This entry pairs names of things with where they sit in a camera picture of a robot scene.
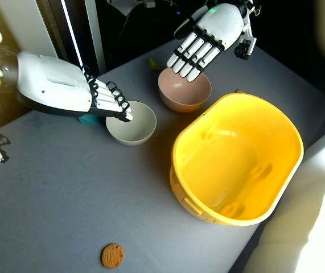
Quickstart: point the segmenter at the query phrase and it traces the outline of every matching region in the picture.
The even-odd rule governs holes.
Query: white connector
[[[143,0],[143,4],[144,4],[145,7],[147,7],[148,9],[150,9],[150,8],[156,6],[156,2],[155,2],[155,0]]]

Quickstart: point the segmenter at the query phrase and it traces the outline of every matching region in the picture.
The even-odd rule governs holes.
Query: white bowl
[[[138,101],[129,101],[133,120],[123,122],[117,118],[107,117],[106,127],[110,134],[124,145],[140,145],[146,142],[156,129],[155,113],[147,105]]]

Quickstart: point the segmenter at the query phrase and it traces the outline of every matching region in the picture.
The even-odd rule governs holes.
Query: yellow plastic bin
[[[262,222],[303,158],[298,130],[269,102],[220,98],[177,137],[170,184],[195,217],[223,225]]]

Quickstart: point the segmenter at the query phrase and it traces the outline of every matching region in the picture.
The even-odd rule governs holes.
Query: brown cookie
[[[116,268],[120,266],[124,258],[124,249],[117,243],[107,245],[101,252],[101,263],[106,268]]]

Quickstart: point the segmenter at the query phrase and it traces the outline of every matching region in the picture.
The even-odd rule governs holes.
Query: table
[[[162,104],[159,72],[178,44],[171,41],[100,77],[156,113],[155,134],[141,146],[116,142],[105,124],[32,111],[0,129],[12,142],[0,164],[0,273],[109,272],[100,252],[125,248],[113,272],[227,272],[256,226],[221,226],[188,214],[169,182],[174,139],[223,94],[242,89],[278,106],[305,146],[325,119],[325,95],[256,48],[248,61],[233,51],[206,70],[213,92],[196,113]]]

